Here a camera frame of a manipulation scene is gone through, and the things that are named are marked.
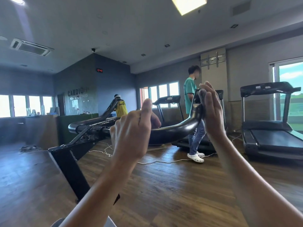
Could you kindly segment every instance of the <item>cloud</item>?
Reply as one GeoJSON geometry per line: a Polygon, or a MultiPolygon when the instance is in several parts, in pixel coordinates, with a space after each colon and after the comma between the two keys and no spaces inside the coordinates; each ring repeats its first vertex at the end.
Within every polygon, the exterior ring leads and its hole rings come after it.
{"type": "Polygon", "coordinates": [[[279,69],[292,68],[292,67],[296,67],[296,66],[301,65],[301,64],[303,64],[303,62],[282,65],[282,66],[279,66],[279,69]]]}
{"type": "Polygon", "coordinates": [[[289,80],[296,78],[298,76],[303,76],[303,72],[286,72],[280,76],[280,80],[281,79],[289,80]]]}

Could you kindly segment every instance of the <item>square ceiling light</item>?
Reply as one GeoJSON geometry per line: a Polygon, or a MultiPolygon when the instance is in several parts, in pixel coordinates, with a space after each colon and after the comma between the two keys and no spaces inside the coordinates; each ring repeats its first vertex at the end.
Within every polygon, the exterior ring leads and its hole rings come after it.
{"type": "Polygon", "coordinates": [[[172,0],[180,14],[189,13],[207,3],[207,0],[172,0]]]}

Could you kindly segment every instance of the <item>ceiling vent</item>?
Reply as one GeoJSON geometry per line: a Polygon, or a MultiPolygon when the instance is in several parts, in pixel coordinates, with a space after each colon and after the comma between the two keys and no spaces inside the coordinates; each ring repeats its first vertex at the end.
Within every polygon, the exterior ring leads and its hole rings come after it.
{"type": "Polygon", "coordinates": [[[48,48],[42,45],[38,45],[32,42],[24,41],[21,39],[14,38],[11,43],[11,49],[15,49],[17,51],[25,52],[25,53],[31,53],[38,56],[47,56],[49,53],[51,53],[52,48],[48,48]]]}
{"type": "Polygon", "coordinates": [[[251,2],[252,0],[249,0],[241,3],[240,5],[232,7],[232,16],[236,16],[250,10],[251,2]]]}

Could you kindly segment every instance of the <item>door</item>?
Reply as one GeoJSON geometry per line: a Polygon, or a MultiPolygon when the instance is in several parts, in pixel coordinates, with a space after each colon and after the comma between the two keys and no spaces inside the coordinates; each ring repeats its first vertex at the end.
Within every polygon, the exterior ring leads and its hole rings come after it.
{"type": "Polygon", "coordinates": [[[60,116],[65,116],[64,94],[57,95],[60,116]]]}
{"type": "MultiPolygon", "coordinates": [[[[274,81],[286,81],[293,87],[303,88],[303,59],[278,62],[274,65],[274,81]]],[[[275,119],[282,120],[285,94],[275,94],[275,119]]],[[[293,130],[303,133],[303,89],[291,95],[288,123],[293,130]]]]}

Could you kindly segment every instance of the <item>green t-shirt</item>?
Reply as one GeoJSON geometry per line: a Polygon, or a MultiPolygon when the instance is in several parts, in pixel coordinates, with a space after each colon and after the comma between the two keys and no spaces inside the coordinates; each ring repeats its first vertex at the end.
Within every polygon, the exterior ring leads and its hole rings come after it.
{"type": "Polygon", "coordinates": [[[188,98],[187,93],[195,93],[197,86],[192,78],[188,77],[184,83],[184,97],[185,97],[185,107],[186,107],[186,114],[190,113],[191,109],[191,101],[188,98]]]}

